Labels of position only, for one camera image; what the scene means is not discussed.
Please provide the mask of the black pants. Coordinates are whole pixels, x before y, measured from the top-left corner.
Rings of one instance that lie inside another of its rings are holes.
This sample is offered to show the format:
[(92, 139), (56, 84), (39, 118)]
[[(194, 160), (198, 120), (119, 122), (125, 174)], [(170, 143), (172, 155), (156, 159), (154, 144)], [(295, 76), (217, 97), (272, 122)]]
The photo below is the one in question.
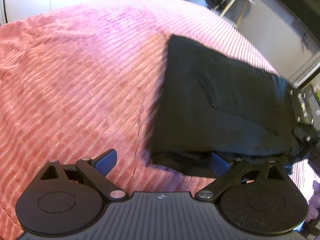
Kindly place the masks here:
[(280, 158), (288, 174), (301, 161), (287, 80), (172, 35), (159, 90), (150, 159), (189, 176), (211, 178), (213, 152), (262, 164)]

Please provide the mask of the pink ribbed bedspread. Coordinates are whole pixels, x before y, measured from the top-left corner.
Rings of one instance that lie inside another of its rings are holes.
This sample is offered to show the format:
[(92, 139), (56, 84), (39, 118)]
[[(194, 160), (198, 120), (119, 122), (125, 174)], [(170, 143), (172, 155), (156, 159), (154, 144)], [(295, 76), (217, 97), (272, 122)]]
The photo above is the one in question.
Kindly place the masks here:
[[(172, 35), (279, 76), (228, 22), (183, 0), (92, 4), (1, 27), (1, 239), (305, 239), (312, 231), (280, 158), (214, 202), (195, 198), (217, 178), (210, 167), (207, 178), (152, 163)], [(106, 178), (127, 200), (49, 201), (51, 160), (71, 165), (109, 149), (117, 163)]]

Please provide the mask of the gold leg side table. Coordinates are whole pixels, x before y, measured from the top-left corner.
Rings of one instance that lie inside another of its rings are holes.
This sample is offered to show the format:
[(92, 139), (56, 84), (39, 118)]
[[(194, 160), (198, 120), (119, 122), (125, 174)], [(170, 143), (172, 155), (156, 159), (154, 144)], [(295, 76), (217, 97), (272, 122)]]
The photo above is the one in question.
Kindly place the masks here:
[[(242, 1), (242, 9), (240, 11), (240, 14), (239, 14), (236, 22), (234, 22), (233, 20), (230, 20), (229, 18), (226, 18), (226, 14), (231, 9), (231, 7), (233, 5), (235, 5), (236, 1)], [(248, 5), (248, 4), (255, 5), (254, 0), (223, 0), (223, 3), (221, 5), (216, 6), (215, 9), (220, 8), (224, 3), (226, 4), (226, 6), (222, 9), (222, 11), (220, 12), (219, 16), (221, 18), (225, 18), (236, 29), (239, 27), (239, 25), (241, 23), (241, 20), (242, 20), (243, 15), (244, 15), (244, 11), (246, 9), (246, 5)]]

